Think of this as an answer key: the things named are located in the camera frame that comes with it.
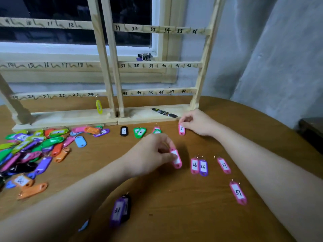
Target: hand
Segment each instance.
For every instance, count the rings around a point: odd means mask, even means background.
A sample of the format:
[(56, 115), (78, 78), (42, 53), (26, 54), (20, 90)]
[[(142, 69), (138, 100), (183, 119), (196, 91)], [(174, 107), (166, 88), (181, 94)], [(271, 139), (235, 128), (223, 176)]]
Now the hand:
[(169, 152), (172, 148), (176, 147), (166, 134), (149, 134), (121, 159), (131, 177), (145, 175), (164, 163), (176, 160), (177, 156)]
[(183, 114), (179, 124), (187, 129), (190, 129), (202, 136), (209, 136), (211, 129), (216, 123), (211, 117), (199, 109), (194, 109)]

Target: brown table surface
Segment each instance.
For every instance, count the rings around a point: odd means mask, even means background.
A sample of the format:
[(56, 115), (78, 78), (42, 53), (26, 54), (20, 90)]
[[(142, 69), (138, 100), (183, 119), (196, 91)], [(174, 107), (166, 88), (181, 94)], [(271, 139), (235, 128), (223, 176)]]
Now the brown table surface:
[[(190, 96), (124, 97), (126, 107), (187, 104), (190, 99)], [(95, 108), (95, 98), (89, 97), (22, 102), (32, 112)], [(104, 98), (102, 102), (103, 107), (107, 106)], [(257, 144), (323, 177), (322, 156), (275, 119), (247, 106), (206, 96), (201, 97), (200, 109)], [(0, 138), (4, 143), (14, 125), (5, 106), (0, 106), (0, 121)], [(165, 165), (147, 176), (126, 181), (91, 217), (88, 228), (76, 233), (71, 241), (294, 241), (219, 142), (189, 130), (180, 136), (177, 121), (158, 125), (177, 146), (183, 167), (176, 170)], [(133, 129), (138, 126), (150, 133), (156, 124), (128, 125), (127, 137), (119, 136), (120, 126), (109, 126), (111, 132), (99, 138), (83, 134), (86, 147), (78, 148), (72, 143), (66, 160), (52, 163), (44, 174), (37, 176), (36, 183), (49, 183), (46, 191), (21, 201), (16, 200), (18, 188), (0, 192), (1, 219), (50, 197), (122, 156), (139, 141), (133, 136)], [(195, 155), (203, 155), (208, 161), (208, 177), (191, 174), (190, 159)], [(223, 173), (214, 155), (227, 161), (232, 174)], [(232, 179), (240, 182), (248, 199), (246, 206), (237, 204), (229, 188)], [(114, 201), (127, 192), (133, 202), (131, 217), (120, 228), (111, 230), (109, 219)]]

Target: wooden post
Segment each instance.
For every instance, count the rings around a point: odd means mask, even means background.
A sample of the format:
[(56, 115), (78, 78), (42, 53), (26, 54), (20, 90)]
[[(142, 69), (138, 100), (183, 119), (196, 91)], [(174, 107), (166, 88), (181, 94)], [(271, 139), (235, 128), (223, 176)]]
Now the wooden post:
[(203, 83), (205, 80), (207, 67), (210, 61), (213, 44), (216, 39), (216, 34), (219, 28), (224, 4), (225, 4), (225, 0), (216, 0), (215, 6), (213, 9), (210, 24), (208, 26), (208, 28), (211, 29), (211, 33), (205, 38), (205, 44), (204, 44), (203, 54), (201, 59), (201, 62), (203, 63), (203, 65), (202, 65), (202, 68), (199, 69), (199, 72), (197, 75), (197, 81), (195, 86), (197, 88), (197, 91), (193, 95), (193, 98), (191, 100), (191, 104), (190, 104), (191, 110), (199, 107), (199, 101), (202, 93)]
[(95, 41), (98, 48), (101, 69), (103, 74), (103, 80), (105, 84), (105, 88), (107, 91), (107, 99), (109, 102), (109, 107), (111, 111), (111, 117), (116, 117), (116, 109), (113, 103), (113, 90), (112, 90), (112, 83), (111, 83), (111, 76), (109, 70), (109, 64), (107, 61), (107, 50), (105, 48), (105, 41), (103, 36), (103, 28), (101, 23), (100, 11), (99, 11), (99, 4), (98, 0), (87, 0), (88, 7), (91, 14), (91, 20), (93, 24), (93, 30), (95, 35)]
[(33, 117), (29, 110), (24, 108), (18, 100), (12, 99), (10, 97), (11, 94), (13, 94), (11, 88), (0, 74), (0, 98), (5, 102), (11, 112), (12, 119), (18, 125), (31, 124)]
[(109, 50), (110, 50), (110, 57), (112, 61), (112, 70), (114, 75), (114, 83), (117, 89), (117, 97), (119, 103), (119, 115), (121, 118), (124, 118), (124, 107), (123, 107), (123, 99), (122, 99), (122, 90), (120, 84), (120, 72), (118, 66), (118, 54), (117, 54), (117, 45), (116, 40), (114, 37), (114, 30), (113, 30), (113, 21), (112, 21), (112, 12), (111, 12), (111, 5), (110, 0), (101, 0), (102, 3), (102, 11), (105, 23), (105, 29), (107, 32), (107, 40), (109, 43)]

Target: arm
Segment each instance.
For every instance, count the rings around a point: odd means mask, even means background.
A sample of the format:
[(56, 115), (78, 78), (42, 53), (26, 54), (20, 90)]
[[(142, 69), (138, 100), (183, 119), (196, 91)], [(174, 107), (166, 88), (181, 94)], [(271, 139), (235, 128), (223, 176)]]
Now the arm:
[(121, 183), (175, 160), (170, 148), (166, 134), (149, 134), (99, 171), (1, 221), (1, 241), (67, 241)]
[(216, 138), (277, 219), (297, 241), (323, 237), (323, 180), (196, 109), (180, 124)]

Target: wall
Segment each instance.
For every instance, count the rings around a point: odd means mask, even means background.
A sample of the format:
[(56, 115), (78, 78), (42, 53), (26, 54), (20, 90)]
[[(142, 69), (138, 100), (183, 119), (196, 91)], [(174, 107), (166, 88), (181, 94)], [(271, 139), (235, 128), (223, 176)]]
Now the wall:
[(294, 128), (323, 116), (323, 0), (278, 0), (232, 100)]
[[(276, 0), (227, 0), (202, 95), (229, 99)], [(214, 0), (188, 0), (185, 26), (206, 27)], [(183, 36), (181, 60), (201, 59), (204, 36)], [(195, 86), (197, 69), (181, 69), (175, 84), (123, 84), (123, 88)], [(103, 84), (10, 84), (14, 92), (103, 89)]]

